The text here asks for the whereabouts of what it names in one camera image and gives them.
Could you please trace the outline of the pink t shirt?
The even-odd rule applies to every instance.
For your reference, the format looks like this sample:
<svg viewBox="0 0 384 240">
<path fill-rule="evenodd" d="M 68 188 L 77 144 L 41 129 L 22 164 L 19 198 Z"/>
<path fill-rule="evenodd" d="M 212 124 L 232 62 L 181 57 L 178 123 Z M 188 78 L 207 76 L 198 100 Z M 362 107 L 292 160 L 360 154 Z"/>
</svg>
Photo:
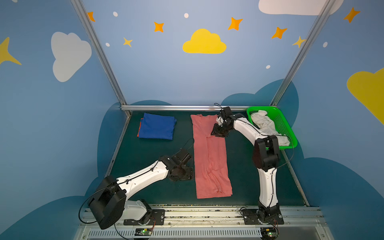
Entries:
<svg viewBox="0 0 384 240">
<path fill-rule="evenodd" d="M 191 115 L 194 138 L 195 180 L 198 199 L 230 197 L 233 194 L 228 174 L 224 138 L 212 136 L 217 116 Z"/>
</svg>

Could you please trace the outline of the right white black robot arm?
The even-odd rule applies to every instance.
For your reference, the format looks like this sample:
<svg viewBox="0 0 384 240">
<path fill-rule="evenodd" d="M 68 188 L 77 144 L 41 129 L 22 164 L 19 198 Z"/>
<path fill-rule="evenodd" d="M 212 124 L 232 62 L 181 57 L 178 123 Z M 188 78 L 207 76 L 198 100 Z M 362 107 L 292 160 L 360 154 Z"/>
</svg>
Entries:
<svg viewBox="0 0 384 240">
<path fill-rule="evenodd" d="M 254 147 L 252 161 L 258 170 L 260 183 L 258 221 L 262 224 L 283 224 L 276 184 L 280 161 L 277 136 L 262 133 L 241 114 L 221 114 L 214 124 L 211 135 L 223 138 L 231 130 L 241 133 Z"/>
</svg>

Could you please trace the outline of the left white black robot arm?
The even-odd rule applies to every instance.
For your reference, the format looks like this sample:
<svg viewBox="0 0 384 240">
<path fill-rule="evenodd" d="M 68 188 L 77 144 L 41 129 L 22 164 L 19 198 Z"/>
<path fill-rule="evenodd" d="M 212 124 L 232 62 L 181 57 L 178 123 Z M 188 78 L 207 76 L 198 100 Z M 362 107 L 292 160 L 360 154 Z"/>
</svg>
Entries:
<svg viewBox="0 0 384 240">
<path fill-rule="evenodd" d="M 105 230 L 119 220 L 133 221 L 134 225 L 146 225 L 155 221 L 153 209 L 145 200 L 130 198 L 149 185 L 170 179 L 173 182 L 190 181 L 194 168 L 187 164 L 193 158 L 186 149 L 173 156 L 162 156 L 150 166 L 125 177 L 105 177 L 96 191 L 85 201 L 95 223 Z"/>
</svg>

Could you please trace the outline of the white grey t shirt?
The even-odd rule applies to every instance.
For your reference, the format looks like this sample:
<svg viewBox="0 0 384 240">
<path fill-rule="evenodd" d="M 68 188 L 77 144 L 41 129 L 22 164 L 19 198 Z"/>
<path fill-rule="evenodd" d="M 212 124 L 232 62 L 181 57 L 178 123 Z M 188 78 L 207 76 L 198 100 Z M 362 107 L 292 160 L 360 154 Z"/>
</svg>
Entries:
<svg viewBox="0 0 384 240">
<path fill-rule="evenodd" d="M 263 132 L 265 135 L 275 135 L 278 138 L 280 147 L 289 146 L 290 141 L 286 135 L 282 135 L 276 131 L 275 123 L 268 117 L 268 113 L 263 110 L 253 112 L 251 114 L 253 123 Z"/>
</svg>

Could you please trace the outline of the folded blue t shirt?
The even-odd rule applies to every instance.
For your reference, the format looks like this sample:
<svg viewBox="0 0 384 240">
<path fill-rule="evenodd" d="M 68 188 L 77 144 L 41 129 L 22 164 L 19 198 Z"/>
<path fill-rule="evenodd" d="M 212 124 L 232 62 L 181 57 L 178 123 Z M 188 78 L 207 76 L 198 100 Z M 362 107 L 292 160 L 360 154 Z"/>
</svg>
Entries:
<svg viewBox="0 0 384 240">
<path fill-rule="evenodd" d="M 176 123 L 175 117 L 144 113 L 139 138 L 172 140 Z"/>
</svg>

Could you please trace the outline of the folded orange t shirt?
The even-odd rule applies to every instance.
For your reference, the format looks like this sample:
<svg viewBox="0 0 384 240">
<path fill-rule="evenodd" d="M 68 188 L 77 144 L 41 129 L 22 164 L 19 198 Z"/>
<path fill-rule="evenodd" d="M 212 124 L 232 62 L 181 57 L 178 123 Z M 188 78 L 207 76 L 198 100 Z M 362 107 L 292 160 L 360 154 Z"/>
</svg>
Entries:
<svg viewBox="0 0 384 240">
<path fill-rule="evenodd" d="M 138 133 L 137 133 L 137 137 L 138 138 L 140 137 L 140 131 L 141 131 L 142 122 L 143 122 L 143 118 L 140 119 L 139 129 L 138 129 Z"/>
</svg>

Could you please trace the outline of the green plastic basket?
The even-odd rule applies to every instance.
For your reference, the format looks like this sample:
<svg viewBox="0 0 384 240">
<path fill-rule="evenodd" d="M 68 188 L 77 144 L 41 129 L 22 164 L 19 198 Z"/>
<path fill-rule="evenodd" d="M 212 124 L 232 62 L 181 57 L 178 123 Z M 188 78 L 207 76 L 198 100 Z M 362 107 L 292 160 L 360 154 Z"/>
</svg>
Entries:
<svg viewBox="0 0 384 240">
<path fill-rule="evenodd" d="M 249 107 L 247 109 L 248 120 L 254 125 L 256 125 L 256 123 L 254 123 L 252 119 L 252 114 L 255 113 L 264 114 L 264 117 L 268 117 L 274 123 L 275 130 L 278 132 L 278 136 L 285 136 L 288 138 L 289 145 L 280 146 L 280 150 L 294 149 L 297 147 L 298 140 L 281 110 L 272 106 Z"/>
</svg>

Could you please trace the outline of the left green circuit board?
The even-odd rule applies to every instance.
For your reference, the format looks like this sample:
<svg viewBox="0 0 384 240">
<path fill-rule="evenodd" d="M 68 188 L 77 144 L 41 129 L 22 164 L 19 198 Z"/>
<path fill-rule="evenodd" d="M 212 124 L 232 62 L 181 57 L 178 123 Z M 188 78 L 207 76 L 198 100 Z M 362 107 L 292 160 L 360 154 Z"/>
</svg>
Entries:
<svg viewBox="0 0 384 240">
<path fill-rule="evenodd" d="M 151 229 L 135 229 L 135 237 L 150 237 L 152 232 Z"/>
</svg>

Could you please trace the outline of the right circuit board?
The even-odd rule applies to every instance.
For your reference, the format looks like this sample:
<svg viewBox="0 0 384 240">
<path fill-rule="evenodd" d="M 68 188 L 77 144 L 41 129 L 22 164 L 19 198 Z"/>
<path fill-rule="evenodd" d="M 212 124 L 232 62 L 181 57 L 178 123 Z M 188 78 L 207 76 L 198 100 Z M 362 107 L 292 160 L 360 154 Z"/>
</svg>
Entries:
<svg viewBox="0 0 384 240">
<path fill-rule="evenodd" d="M 274 228 L 261 228 L 261 240 L 275 240 L 279 232 Z"/>
</svg>

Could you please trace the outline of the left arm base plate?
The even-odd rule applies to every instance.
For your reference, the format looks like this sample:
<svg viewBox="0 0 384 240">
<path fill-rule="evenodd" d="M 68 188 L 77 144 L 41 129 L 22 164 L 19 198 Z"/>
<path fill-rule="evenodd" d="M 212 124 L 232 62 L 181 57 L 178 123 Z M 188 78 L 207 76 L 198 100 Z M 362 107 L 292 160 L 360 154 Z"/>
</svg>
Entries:
<svg viewBox="0 0 384 240">
<path fill-rule="evenodd" d="M 155 209 L 149 213 L 145 214 L 142 219 L 136 221 L 133 219 L 124 220 L 124 226 L 152 226 L 159 225 L 163 226 L 165 221 L 165 210 L 164 209 Z"/>
</svg>

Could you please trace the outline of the aluminium rail base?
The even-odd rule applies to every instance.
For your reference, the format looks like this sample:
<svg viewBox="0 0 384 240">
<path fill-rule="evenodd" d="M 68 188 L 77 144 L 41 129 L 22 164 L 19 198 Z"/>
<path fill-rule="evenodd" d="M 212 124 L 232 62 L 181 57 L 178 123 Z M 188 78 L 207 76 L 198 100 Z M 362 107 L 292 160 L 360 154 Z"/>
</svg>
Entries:
<svg viewBox="0 0 384 240">
<path fill-rule="evenodd" d="M 119 220 L 102 230 L 90 210 L 83 216 L 76 240 L 261 240 L 261 228 L 279 232 L 276 240 L 332 240 L 331 230 L 317 207 L 281 207 L 283 225 L 245 225 L 240 209 L 255 206 L 152 205 L 164 209 L 163 226 L 124 226 Z M 135 237 L 135 229 L 151 229 L 150 237 Z"/>
</svg>

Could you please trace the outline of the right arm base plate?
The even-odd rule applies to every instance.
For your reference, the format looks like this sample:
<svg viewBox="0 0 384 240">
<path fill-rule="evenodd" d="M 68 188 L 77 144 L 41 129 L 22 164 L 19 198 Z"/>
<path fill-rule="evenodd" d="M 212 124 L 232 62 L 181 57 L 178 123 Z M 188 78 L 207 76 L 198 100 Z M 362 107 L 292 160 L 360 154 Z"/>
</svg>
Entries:
<svg viewBox="0 0 384 240">
<path fill-rule="evenodd" d="M 272 212 L 259 209 L 241 208 L 240 214 L 245 225 L 283 225 L 284 219 L 280 211 Z"/>
</svg>

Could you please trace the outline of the right aluminium frame post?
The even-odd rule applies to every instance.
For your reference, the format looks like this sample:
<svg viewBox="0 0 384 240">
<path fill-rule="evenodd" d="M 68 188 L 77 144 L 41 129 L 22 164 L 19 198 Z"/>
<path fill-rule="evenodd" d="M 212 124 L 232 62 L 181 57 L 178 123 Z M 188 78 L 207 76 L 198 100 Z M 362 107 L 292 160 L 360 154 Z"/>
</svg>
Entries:
<svg viewBox="0 0 384 240">
<path fill-rule="evenodd" d="M 323 29 L 324 25 L 326 24 L 329 16 L 331 15 L 331 10 L 333 6 L 335 5 L 336 0 L 327 0 L 325 1 L 325 4 L 323 8 L 321 9 L 319 15 L 317 16 L 312 28 L 310 29 L 307 40 L 302 44 L 300 47 L 300 50 L 293 61 L 287 75 L 283 79 L 281 85 L 279 86 L 276 94 L 274 95 L 270 105 L 276 107 L 278 103 L 280 102 L 281 98 L 283 97 L 284 93 L 286 92 L 288 86 L 292 82 L 294 76 L 296 75 L 297 71 L 299 70 L 301 64 L 303 63 L 304 59 L 306 58 L 307 54 L 309 53 L 312 45 L 316 41 L 318 35 L 320 34 L 321 30 Z"/>
</svg>

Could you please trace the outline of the aluminium frame post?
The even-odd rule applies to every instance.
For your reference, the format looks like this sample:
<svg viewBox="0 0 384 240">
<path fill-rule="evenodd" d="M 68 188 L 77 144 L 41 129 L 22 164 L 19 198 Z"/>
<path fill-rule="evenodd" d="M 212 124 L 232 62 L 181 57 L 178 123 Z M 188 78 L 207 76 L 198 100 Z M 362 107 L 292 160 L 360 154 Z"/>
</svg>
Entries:
<svg viewBox="0 0 384 240">
<path fill-rule="evenodd" d="M 312 28 L 310 29 L 307 40 L 302 44 L 300 47 L 300 50 L 293 61 L 287 75 L 283 79 L 281 85 L 279 86 L 276 94 L 274 95 L 270 105 L 276 107 L 278 103 L 280 102 L 281 98 L 283 97 L 284 93 L 286 92 L 288 86 L 292 82 L 294 76 L 296 75 L 297 71 L 299 70 L 301 64 L 303 63 L 304 59 L 306 58 L 307 54 L 309 53 L 312 45 L 316 41 L 318 35 L 320 34 L 321 30 L 323 29 L 324 25 L 326 24 L 329 16 L 331 15 L 331 10 L 333 6 L 335 5 L 336 0 L 327 0 L 325 1 L 325 4 L 323 8 L 321 9 L 319 15 L 317 16 Z"/>
<path fill-rule="evenodd" d="M 83 1 L 80 1 L 80 0 L 71 0 L 71 3 L 92 43 L 92 46 L 94 47 L 94 50 L 100 60 L 100 63 L 110 81 L 110 84 L 121 104 L 122 105 L 126 105 L 127 102 L 126 102 L 126 99 L 124 97 L 124 94 L 122 92 L 122 89 L 118 83 L 118 80 L 112 70 L 112 67 L 107 59 L 107 56 L 103 50 L 103 47 L 100 43 L 100 40 L 96 34 L 96 31 L 93 27 L 93 24 L 92 24 L 92 21 L 90 20 L 89 16 L 88 16 L 88 13 L 86 12 L 86 8 L 84 6 L 84 3 Z"/>
</svg>

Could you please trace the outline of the left aluminium frame post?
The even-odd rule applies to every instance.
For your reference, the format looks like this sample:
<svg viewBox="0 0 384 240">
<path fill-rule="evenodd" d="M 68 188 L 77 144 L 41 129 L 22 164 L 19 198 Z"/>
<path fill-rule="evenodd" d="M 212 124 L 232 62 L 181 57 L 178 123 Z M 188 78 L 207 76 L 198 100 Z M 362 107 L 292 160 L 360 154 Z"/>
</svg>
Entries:
<svg viewBox="0 0 384 240">
<path fill-rule="evenodd" d="M 107 56 L 103 50 L 103 47 L 100 43 L 100 40 L 96 34 L 96 31 L 93 27 L 93 24 L 92 24 L 92 21 L 90 20 L 89 16 L 88 16 L 88 13 L 86 12 L 86 8 L 84 6 L 84 3 L 83 1 L 80 1 L 80 0 L 71 0 L 71 3 L 92 43 L 92 46 L 94 47 L 94 50 L 100 60 L 100 63 L 110 81 L 110 84 L 121 104 L 122 105 L 126 105 L 127 102 L 126 102 L 126 99 L 124 97 L 124 94 L 122 92 L 122 89 L 118 83 L 118 80 L 112 70 L 112 67 L 107 59 Z"/>
</svg>

